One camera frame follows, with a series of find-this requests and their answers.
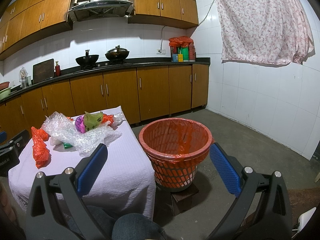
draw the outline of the pink floral fabric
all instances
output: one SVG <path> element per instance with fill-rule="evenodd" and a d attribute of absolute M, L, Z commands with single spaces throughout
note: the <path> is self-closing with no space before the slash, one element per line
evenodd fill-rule
<path fill-rule="evenodd" d="M 299 0 L 216 0 L 222 60 L 265 64 L 301 63 L 314 49 Z"/>

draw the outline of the plastic basket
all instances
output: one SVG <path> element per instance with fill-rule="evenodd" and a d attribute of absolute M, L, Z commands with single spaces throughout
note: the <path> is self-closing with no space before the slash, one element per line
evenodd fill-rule
<path fill-rule="evenodd" d="M 155 170 L 157 185 L 170 192 L 189 187 L 198 164 L 209 153 L 214 139 L 203 124 L 183 119 L 167 118 L 145 126 L 139 142 Z"/>

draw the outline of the basket rim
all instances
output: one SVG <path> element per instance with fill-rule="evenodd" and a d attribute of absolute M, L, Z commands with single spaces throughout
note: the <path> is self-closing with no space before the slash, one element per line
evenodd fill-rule
<path fill-rule="evenodd" d="M 143 132 L 149 126 L 153 125 L 154 123 L 164 121 L 164 120 L 185 120 L 185 121 L 189 121 L 191 123 L 196 123 L 196 124 L 202 126 L 205 129 L 205 131 L 208 133 L 208 141 L 199 150 L 192 152 L 192 153 L 183 154 L 183 156 L 181 156 L 181 157 L 178 157 L 176 154 L 167 154 L 167 153 L 158 152 L 158 151 L 152 149 L 150 146 L 148 146 L 145 143 L 145 141 L 143 139 Z M 148 155 L 152 156 L 153 158 L 155 158 L 157 160 L 160 159 L 160 160 L 171 161 L 171 162 L 179 162 L 179 161 L 183 161 L 183 160 L 195 159 L 195 158 L 201 156 L 202 154 L 205 154 L 209 150 L 210 145 L 212 143 L 214 143 L 214 138 L 212 137 L 212 133 L 204 124 L 197 122 L 197 121 L 194 121 L 194 120 L 191 120 L 191 119 L 186 119 L 186 118 L 164 118 L 164 119 L 159 119 L 159 120 L 153 121 L 153 122 L 147 124 L 144 128 L 142 128 L 142 130 L 139 133 L 138 138 L 139 138 L 139 142 L 140 142 L 142 148 L 144 149 L 144 151 Z"/>

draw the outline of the jeans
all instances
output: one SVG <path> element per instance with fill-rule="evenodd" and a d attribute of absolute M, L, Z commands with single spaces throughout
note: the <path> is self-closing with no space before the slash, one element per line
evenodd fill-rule
<path fill-rule="evenodd" d="M 87 208 L 112 240 L 167 240 L 164 229 L 142 214 L 131 213 L 115 220 L 103 208 L 94 206 Z M 73 218 L 68 221 L 68 225 L 72 231 L 82 235 Z"/>

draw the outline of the black countertop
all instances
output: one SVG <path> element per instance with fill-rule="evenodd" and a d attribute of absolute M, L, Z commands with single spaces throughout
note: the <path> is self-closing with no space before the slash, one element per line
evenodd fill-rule
<path fill-rule="evenodd" d="M 65 79 L 81 77 L 89 74 L 96 74 L 101 72 L 107 72 L 112 70 L 121 70 L 129 68 L 138 68 L 138 67 L 152 67 L 152 66 L 161 66 L 161 65 L 191 65 L 191 64 L 203 64 L 210 65 L 209 57 L 197 57 L 196 62 L 171 62 L 170 57 L 148 57 L 148 58 L 129 58 L 125 60 L 124 64 L 121 65 L 107 65 L 109 61 L 102 61 L 96 63 L 96 68 L 81 70 L 80 66 L 71 67 L 61 70 L 61 76 L 50 78 L 44 81 L 41 81 L 37 84 L 33 84 L 26 88 L 21 89 L 20 86 L 17 86 L 12 89 L 12 92 L 4 99 L 0 100 L 0 103 L 3 103 L 10 98 L 21 95 L 30 90 L 43 87 L 45 85 L 50 85 L 52 83 L 62 81 Z"/>

